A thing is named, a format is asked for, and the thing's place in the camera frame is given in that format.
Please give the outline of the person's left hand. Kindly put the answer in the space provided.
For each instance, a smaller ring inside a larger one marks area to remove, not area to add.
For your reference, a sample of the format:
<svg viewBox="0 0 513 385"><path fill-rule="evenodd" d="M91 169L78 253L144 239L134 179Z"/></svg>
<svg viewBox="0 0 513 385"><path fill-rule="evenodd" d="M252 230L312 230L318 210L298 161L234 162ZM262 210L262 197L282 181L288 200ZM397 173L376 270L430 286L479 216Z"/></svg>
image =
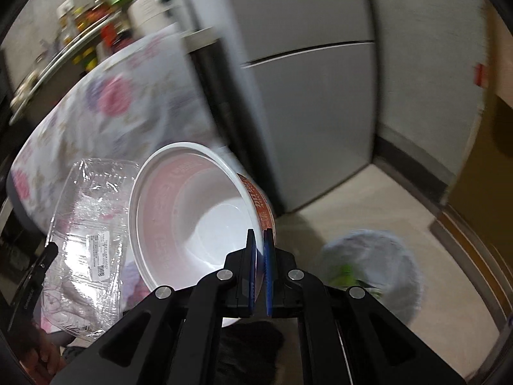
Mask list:
<svg viewBox="0 0 513 385"><path fill-rule="evenodd" d="M67 363L60 349L34 321L24 322L16 335L17 357L35 384L50 384Z"/></svg>

